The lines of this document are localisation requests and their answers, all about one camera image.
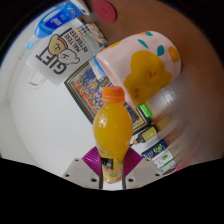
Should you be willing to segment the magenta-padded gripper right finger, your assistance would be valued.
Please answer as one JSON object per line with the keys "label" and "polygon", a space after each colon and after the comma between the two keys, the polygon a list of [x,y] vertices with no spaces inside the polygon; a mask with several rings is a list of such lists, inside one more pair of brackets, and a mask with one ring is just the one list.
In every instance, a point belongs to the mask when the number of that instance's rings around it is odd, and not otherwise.
{"label": "magenta-padded gripper right finger", "polygon": [[122,187],[135,189],[150,184],[163,177],[150,158],[142,158],[129,148],[123,160]]}

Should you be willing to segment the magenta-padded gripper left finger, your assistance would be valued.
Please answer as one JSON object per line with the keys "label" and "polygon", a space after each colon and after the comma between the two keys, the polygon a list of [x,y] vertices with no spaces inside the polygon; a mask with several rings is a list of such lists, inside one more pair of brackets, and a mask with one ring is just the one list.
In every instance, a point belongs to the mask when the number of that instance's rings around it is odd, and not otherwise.
{"label": "magenta-padded gripper left finger", "polygon": [[84,188],[102,188],[101,157],[93,147],[82,158],[74,158],[62,177]]}

